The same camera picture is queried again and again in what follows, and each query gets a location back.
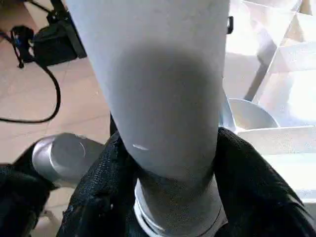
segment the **black cable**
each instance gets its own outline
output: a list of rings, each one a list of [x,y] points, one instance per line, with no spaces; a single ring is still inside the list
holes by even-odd
[[[12,44],[13,48],[16,47],[14,40],[8,40],[9,36],[6,35],[3,38],[6,39],[10,44]],[[47,118],[44,118],[44,119],[40,119],[40,120],[25,120],[25,119],[12,119],[12,118],[1,118],[0,117],[0,122],[22,123],[22,124],[38,124],[38,123],[45,123],[45,122],[51,121],[58,114],[59,109],[60,109],[60,104],[61,104],[61,92],[60,92],[59,83],[58,83],[57,79],[55,78],[54,74],[47,68],[47,66],[41,64],[36,58],[34,58],[34,57],[32,57],[32,58],[33,58],[33,61],[49,75],[49,77],[51,78],[51,80],[54,83],[55,90],[56,90],[56,106],[55,106],[55,110],[50,116],[48,116]]]

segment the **black strap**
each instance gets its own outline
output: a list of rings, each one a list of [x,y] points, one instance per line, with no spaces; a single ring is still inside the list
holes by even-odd
[[[14,54],[15,54],[16,58],[19,61],[19,66],[18,67],[19,68],[24,68],[24,63],[23,63],[21,57],[19,56],[18,52],[16,51],[15,37],[14,37],[13,29],[10,31],[10,34],[11,34],[11,42],[12,42],[12,47],[14,49]]]

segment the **tiled floor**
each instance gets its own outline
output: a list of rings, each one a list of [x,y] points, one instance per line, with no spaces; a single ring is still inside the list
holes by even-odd
[[[55,89],[36,64],[17,68],[13,49],[0,43],[0,117],[41,119],[52,113]],[[88,59],[50,67],[61,86],[57,117],[39,125],[0,122],[0,162],[13,162],[34,141],[51,134],[72,132],[101,143],[109,137],[109,109]],[[51,194],[48,206],[66,204],[71,189]]]

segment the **black bag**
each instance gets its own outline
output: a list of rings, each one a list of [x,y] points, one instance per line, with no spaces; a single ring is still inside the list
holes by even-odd
[[[77,58],[65,29],[58,23],[42,28],[33,39],[36,60],[51,66]]]
[[[23,68],[23,63],[33,62],[33,57],[29,52],[30,43],[34,37],[34,31],[26,26],[15,26],[11,30],[11,42],[14,53],[19,60],[19,67]]]

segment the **white plastic tube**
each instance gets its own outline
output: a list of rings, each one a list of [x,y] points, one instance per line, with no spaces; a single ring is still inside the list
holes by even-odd
[[[221,209],[209,183],[229,0],[67,4],[124,144],[145,170],[136,193],[148,221],[164,236],[206,233]]]

